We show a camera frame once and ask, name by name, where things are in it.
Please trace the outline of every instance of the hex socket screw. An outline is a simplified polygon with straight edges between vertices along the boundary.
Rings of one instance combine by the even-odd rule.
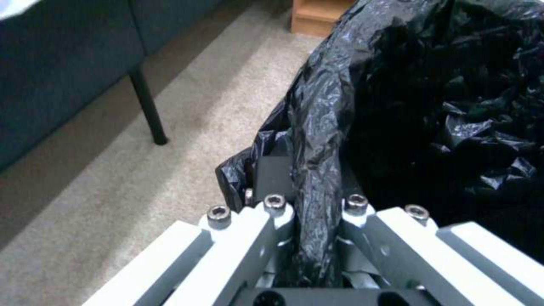
[[[421,225],[427,225],[427,221],[429,220],[430,215],[429,211],[426,210],[424,207],[416,204],[408,204],[404,206],[404,211]]]
[[[268,194],[264,197],[264,210],[272,217],[279,217],[285,212],[285,197],[280,194]]]
[[[207,214],[208,225],[212,229],[225,229],[231,225],[231,210],[225,205],[210,207]]]
[[[351,194],[345,202],[345,211],[353,216],[361,216],[367,211],[367,197],[354,193]]]
[[[253,204],[253,188],[247,188],[244,192],[244,205],[251,206]]]

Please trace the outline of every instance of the chair leg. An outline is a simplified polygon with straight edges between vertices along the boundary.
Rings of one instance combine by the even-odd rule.
[[[160,123],[159,113],[155,107],[155,102],[147,86],[144,74],[141,71],[141,67],[138,66],[130,72],[132,86],[136,91],[138,100],[140,101],[141,109],[144,111],[145,119],[153,134],[153,140],[158,145],[165,145],[168,142],[166,135],[164,134],[163,125]]]

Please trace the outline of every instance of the floor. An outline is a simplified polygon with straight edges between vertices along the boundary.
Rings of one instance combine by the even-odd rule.
[[[223,203],[214,168],[249,146],[320,38],[290,1],[231,0],[144,64],[170,138],[127,78],[0,173],[0,305],[77,305],[174,220]]]

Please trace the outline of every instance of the wooden cabinet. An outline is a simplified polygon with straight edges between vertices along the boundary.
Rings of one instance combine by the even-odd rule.
[[[291,32],[327,36],[354,0],[293,0]]]

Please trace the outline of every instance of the garbage bag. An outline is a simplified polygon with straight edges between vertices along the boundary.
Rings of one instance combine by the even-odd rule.
[[[287,140],[293,285],[341,286],[341,161],[377,209],[474,220],[542,261],[543,30],[538,0],[356,2],[253,145],[217,167],[227,204],[243,207],[256,161]]]

